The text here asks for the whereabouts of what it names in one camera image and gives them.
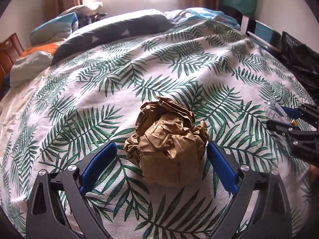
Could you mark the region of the brown paper ball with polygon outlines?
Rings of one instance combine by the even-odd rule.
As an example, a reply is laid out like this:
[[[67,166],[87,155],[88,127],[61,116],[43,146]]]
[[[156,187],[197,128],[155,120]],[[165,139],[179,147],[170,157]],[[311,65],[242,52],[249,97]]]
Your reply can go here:
[[[157,97],[144,103],[136,131],[124,143],[128,160],[148,183],[183,187],[195,180],[208,141],[208,127],[176,101]]]

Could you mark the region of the palm leaf print bedspread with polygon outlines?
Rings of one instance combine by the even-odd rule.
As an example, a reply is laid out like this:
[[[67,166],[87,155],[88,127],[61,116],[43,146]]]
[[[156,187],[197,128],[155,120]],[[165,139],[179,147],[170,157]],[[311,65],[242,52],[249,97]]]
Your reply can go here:
[[[119,156],[99,176],[89,205],[114,238],[204,238],[230,195],[207,159],[190,185],[147,183],[123,147],[144,103],[170,98],[205,122],[208,136],[241,164],[279,170],[292,233],[310,211],[309,165],[268,131],[266,103],[313,100],[277,59],[237,30],[192,20],[163,33],[85,49],[10,88],[1,101],[1,207],[26,235],[27,199],[39,170],[62,171],[106,142]]]

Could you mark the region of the dark grey triangle pillow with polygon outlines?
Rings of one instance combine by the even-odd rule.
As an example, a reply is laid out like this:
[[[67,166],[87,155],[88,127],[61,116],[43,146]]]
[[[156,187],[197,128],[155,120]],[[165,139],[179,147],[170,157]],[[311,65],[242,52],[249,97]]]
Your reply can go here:
[[[129,12],[84,26],[71,34],[55,51],[52,65],[83,51],[117,40],[165,32],[174,23],[156,9]]]

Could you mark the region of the orange grey white pillow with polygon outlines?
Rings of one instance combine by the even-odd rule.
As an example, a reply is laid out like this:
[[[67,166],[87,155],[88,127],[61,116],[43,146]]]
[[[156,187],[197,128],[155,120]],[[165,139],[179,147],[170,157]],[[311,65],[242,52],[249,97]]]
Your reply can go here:
[[[62,42],[34,46],[25,50],[10,70],[10,87],[21,86],[47,69]]]

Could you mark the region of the clear plastic blister pack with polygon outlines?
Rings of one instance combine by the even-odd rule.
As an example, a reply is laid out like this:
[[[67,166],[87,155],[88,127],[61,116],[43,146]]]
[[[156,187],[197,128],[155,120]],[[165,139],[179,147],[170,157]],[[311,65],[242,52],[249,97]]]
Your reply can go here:
[[[283,123],[291,123],[291,119],[288,117],[284,109],[274,99],[269,100],[265,104],[264,112],[270,120],[275,120]]]

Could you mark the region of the black garbage bag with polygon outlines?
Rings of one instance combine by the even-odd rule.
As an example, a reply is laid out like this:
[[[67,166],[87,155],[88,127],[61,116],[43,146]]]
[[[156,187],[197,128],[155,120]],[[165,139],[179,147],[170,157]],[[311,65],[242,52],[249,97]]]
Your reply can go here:
[[[281,56],[283,65],[291,71],[318,106],[318,53],[282,32]]]

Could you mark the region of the wooden headboard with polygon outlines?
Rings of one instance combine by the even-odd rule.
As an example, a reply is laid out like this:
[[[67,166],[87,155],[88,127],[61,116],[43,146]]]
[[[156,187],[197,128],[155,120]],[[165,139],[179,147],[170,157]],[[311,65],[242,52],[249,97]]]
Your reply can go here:
[[[1,91],[4,90],[4,77],[8,74],[22,55],[24,49],[16,33],[10,35],[6,40],[1,42],[0,48],[0,71],[1,71]]]

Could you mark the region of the blue white pillow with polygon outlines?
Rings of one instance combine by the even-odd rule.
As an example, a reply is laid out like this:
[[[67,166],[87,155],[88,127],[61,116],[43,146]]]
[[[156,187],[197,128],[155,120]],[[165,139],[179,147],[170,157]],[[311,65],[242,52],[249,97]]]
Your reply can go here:
[[[44,43],[58,42],[67,39],[77,29],[77,15],[71,12],[58,16],[33,29],[30,33],[30,43],[32,46],[36,46]]]

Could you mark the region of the light blue blanket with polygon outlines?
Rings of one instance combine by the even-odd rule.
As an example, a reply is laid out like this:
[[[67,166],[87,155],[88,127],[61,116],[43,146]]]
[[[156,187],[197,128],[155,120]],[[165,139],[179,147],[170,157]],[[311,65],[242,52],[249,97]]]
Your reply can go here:
[[[226,15],[224,12],[210,10],[202,7],[166,11],[163,14],[174,24],[179,24],[190,20],[215,20],[236,30],[240,30],[241,28],[237,20]]]

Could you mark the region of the white shelf with blue bins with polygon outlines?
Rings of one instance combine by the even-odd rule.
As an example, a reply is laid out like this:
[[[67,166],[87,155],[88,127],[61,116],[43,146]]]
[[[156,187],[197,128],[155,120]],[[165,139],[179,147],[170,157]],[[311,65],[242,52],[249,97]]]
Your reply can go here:
[[[282,35],[266,24],[253,18],[242,16],[241,32],[265,50],[274,53],[281,52]]]

